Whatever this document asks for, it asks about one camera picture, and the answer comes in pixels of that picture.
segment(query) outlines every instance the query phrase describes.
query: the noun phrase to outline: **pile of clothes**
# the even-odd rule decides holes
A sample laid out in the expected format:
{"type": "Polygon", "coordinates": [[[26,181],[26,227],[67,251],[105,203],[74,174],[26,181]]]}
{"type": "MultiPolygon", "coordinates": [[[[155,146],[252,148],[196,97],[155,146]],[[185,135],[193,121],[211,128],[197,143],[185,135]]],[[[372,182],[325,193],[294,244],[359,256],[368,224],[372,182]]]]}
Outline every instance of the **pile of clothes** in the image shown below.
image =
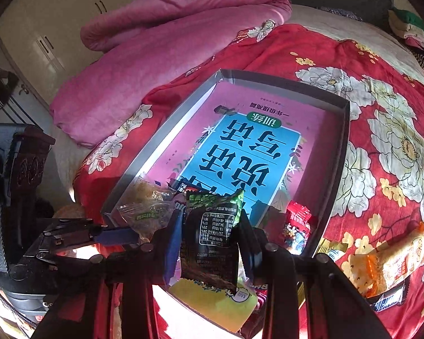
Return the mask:
{"type": "Polygon", "coordinates": [[[389,26],[418,60],[424,70],[424,21],[416,14],[399,10],[388,10],[389,26]]]}

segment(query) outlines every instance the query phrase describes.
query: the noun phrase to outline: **red snack package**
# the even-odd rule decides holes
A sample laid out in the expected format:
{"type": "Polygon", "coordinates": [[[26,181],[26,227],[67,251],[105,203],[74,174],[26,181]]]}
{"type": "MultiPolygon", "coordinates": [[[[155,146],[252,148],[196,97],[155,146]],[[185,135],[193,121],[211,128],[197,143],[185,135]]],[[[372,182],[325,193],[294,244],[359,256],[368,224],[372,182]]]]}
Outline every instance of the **red snack package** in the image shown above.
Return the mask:
{"type": "Polygon", "coordinates": [[[308,220],[311,213],[308,208],[294,201],[290,201],[286,209],[286,223],[284,224],[284,248],[293,255],[302,253],[308,241],[311,227],[308,220]]]}

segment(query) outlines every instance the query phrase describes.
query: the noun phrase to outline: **red floral bedsheet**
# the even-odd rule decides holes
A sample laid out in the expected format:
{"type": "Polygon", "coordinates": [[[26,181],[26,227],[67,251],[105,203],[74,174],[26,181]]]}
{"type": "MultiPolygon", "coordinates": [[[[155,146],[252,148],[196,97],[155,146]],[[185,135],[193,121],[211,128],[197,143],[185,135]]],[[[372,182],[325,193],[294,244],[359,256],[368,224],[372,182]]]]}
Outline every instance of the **red floral bedsheet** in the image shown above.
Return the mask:
{"type": "MultiPolygon", "coordinates": [[[[296,24],[272,21],[242,31],[225,49],[143,99],[135,114],[84,161],[74,181],[89,217],[172,111],[218,69],[249,70],[299,80],[347,98],[351,129],[329,240],[349,244],[337,261],[363,291],[352,257],[424,221],[424,85],[399,73],[369,47],[337,42],[296,24]]],[[[424,266],[411,275],[405,304],[378,314],[395,338],[424,321],[424,266]]],[[[304,308],[301,312],[305,332],[304,308]]]]}

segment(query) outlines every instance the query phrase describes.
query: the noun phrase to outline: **bed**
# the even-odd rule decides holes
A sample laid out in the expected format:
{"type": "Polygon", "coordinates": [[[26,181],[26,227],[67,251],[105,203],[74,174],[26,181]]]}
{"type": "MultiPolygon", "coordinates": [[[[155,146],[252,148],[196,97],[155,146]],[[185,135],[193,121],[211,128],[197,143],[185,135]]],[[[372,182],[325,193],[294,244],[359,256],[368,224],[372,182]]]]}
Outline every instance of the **bed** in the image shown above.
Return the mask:
{"type": "MultiPolygon", "coordinates": [[[[122,127],[90,154],[54,129],[62,182],[73,187],[87,215],[100,221],[102,203],[134,156],[177,105],[219,68],[302,81],[350,100],[345,169],[324,236],[349,244],[337,264],[358,286],[352,256],[424,222],[424,76],[409,52],[370,24],[293,5],[286,24],[266,20],[238,32],[203,63],[152,89],[122,127]]],[[[211,325],[195,321],[187,329],[186,319],[168,309],[175,303],[157,288],[155,297],[171,338],[193,338],[199,327],[211,325]]],[[[300,314],[305,335],[304,309],[300,314]]],[[[416,333],[424,321],[424,266],[411,275],[406,302],[379,317],[394,338],[416,333]]],[[[202,333],[223,335],[216,329],[202,333]]]]}

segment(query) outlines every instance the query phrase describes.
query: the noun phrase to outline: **blue rectangle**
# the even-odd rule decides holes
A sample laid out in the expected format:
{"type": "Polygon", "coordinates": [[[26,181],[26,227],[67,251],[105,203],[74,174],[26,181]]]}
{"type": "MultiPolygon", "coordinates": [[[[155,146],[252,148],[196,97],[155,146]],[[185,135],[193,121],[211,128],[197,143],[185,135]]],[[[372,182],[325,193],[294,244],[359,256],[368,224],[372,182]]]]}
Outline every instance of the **blue rectangle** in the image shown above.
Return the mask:
{"type": "Polygon", "coordinates": [[[252,207],[257,201],[270,205],[300,137],[297,131],[261,125],[240,113],[223,116],[179,176],[220,195],[243,188],[244,209],[256,225],[265,208],[252,207]]]}

